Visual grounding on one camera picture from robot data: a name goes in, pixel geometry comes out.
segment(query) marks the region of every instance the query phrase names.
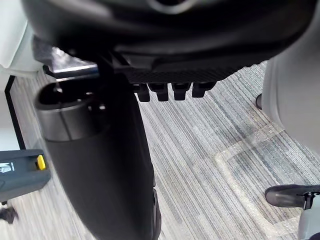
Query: label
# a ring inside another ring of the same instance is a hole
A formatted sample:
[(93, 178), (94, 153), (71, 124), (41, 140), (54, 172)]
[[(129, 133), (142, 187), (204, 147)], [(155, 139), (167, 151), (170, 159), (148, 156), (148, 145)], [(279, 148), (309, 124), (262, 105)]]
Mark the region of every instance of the label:
[(13, 172), (15, 166), (13, 162), (0, 162), (0, 173)]

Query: striped carpet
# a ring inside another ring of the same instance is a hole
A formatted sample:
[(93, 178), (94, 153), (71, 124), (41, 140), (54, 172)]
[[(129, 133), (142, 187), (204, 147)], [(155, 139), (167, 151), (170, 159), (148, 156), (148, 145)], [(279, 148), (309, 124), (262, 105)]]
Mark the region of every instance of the striped carpet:
[[(295, 240), (300, 209), (267, 204), (278, 184), (318, 184), (320, 163), (254, 106), (266, 63), (217, 83), (204, 98), (141, 103), (162, 213), (160, 240)], [(11, 96), (27, 148), (45, 148), (32, 101), (54, 79), (17, 78)], [(20, 219), (1, 240), (91, 240), (53, 171), (39, 192), (11, 201)]]

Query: gray device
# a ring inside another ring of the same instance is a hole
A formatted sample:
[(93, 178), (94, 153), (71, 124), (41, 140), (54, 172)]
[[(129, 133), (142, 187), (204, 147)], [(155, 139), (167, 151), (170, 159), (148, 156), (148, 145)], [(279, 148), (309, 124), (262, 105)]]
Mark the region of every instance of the gray device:
[(0, 202), (40, 190), (50, 178), (42, 150), (0, 151)]

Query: chair caster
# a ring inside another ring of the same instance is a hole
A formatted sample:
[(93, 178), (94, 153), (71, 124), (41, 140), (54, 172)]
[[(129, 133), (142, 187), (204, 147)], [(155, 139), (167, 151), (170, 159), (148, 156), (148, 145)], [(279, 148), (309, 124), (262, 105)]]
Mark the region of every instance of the chair caster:
[(259, 94), (255, 99), (255, 106), (262, 110), (262, 94)]

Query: gray carpet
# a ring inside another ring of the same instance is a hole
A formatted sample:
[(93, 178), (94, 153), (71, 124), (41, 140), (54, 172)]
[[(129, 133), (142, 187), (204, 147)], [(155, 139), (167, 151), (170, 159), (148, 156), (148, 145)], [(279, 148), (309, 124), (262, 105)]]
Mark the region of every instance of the gray carpet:
[[(266, 63), (217, 83), (204, 98), (141, 103), (154, 164), (161, 240), (295, 240), (297, 208), (270, 206), (264, 191), (278, 184), (319, 184), (320, 163), (254, 106)], [(32, 100), (54, 79), (17, 78), (11, 89), (27, 148), (45, 148)], [(94, 239), (53, 172), (41, 191), (11, 201), (20, 214), (0, 222), (1, 240)]]

